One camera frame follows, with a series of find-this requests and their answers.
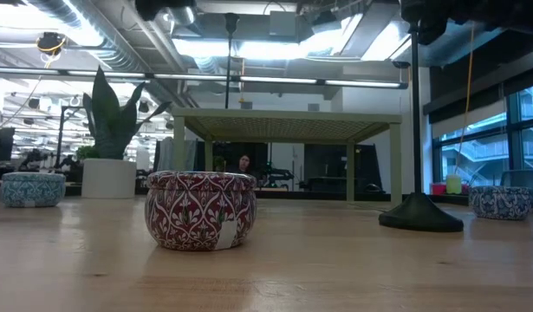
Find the desk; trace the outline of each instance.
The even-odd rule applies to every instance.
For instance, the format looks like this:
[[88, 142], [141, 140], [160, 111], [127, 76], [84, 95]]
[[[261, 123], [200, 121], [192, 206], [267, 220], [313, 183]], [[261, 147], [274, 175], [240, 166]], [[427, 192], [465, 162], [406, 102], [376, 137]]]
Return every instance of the desk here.
[[185, 127], [205, 140], [206, 171], [212, 171], [213, 141], [345, 145], [348, 201], [354, 201], [355, 145], [389, 129], [392, 205], [402, 200], [400, 115], [174, 108], [172, 116], [174, 168], [180, 171], [187, 169]]

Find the white planter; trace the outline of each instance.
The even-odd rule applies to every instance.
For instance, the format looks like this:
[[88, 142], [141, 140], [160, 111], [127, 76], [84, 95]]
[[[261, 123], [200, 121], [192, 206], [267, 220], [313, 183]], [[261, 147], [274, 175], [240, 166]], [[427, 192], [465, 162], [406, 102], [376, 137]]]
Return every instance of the white planter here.
[[134, 162], [116, 159], [85, 159], [83, 162], [84, 198], [133, 198], [135, 196]]

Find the table surface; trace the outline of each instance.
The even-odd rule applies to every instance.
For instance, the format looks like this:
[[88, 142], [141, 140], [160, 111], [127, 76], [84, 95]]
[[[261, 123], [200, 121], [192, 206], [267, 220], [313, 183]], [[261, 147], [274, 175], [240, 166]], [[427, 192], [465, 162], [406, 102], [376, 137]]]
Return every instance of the table surface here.
[[400, 124], [398, 114], [174, 108], [202, 139], [231, 142], [340, 144], [360, 142]]
[[533, 311], [533, 215], [463, 233], [378, 225], [388, 203], [259, 200], [239, 248], [157, 247], [144, 197], [0, 207], [0, 311]]

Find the black lamp base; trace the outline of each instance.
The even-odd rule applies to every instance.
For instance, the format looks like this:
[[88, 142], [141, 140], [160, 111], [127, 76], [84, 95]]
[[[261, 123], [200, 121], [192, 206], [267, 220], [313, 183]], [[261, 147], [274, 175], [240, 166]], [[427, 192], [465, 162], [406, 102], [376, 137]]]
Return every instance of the black lamp base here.
[[414, 192], [378, 218], [380, 225], [412, 231], [457, 232], [463, 221], [440, 210], [424, 193]]

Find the snake plant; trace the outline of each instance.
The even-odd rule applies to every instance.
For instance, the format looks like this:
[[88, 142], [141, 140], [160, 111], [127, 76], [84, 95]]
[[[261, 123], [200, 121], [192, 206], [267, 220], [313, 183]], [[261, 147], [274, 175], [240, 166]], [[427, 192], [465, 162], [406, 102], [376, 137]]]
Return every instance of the snake plant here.
[[97, 70], [92, 98], [84, 94], [83, 107], [87, 111], [94, 146], [102, 159], [123, 159], [127, 145], [141, 126], [170, 107], [171, 102], [162, 103], [154, 113], [137, 122], [137, 102], [144, 87], [145, 83], [137, 86], [127, 104], [121, 107], [101, 67]]

